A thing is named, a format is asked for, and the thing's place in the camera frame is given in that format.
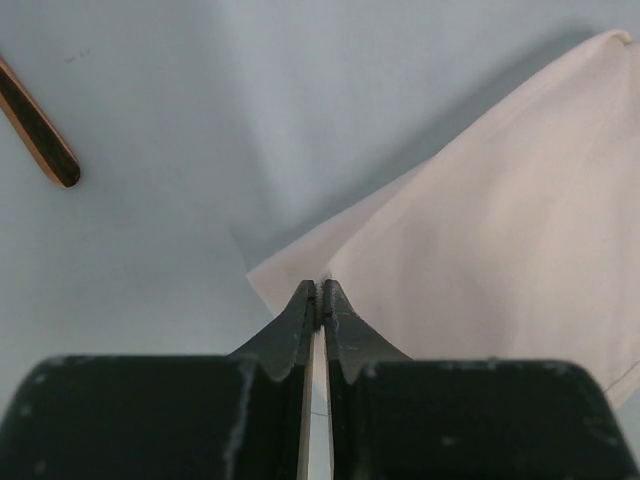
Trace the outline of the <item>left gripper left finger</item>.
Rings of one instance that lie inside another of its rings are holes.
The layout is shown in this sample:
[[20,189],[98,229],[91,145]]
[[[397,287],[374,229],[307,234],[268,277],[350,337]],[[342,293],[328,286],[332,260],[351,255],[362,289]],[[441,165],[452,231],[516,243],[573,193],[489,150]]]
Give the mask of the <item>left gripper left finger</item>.
[[234,352],[60,355],[1,422],[5,479],[303,479],[316,288]]

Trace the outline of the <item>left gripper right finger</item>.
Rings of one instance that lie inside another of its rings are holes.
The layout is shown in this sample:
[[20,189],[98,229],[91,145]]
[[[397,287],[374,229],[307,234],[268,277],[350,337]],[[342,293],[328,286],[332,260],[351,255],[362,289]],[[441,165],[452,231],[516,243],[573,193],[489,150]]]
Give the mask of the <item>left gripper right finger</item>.
[[336,479],[635,479],[599,386],[556,360],[414,360],[323,286]]

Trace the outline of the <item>white cloth napkin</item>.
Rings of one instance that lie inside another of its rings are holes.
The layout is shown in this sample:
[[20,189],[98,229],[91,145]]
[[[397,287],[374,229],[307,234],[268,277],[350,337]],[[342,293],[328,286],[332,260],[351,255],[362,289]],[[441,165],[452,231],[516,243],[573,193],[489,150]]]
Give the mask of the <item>white cloth napkin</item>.
[[418,358],[555,358],[610,402],[639,386],[639,44],[592,37],[432,158],[249,273],[305,279]]

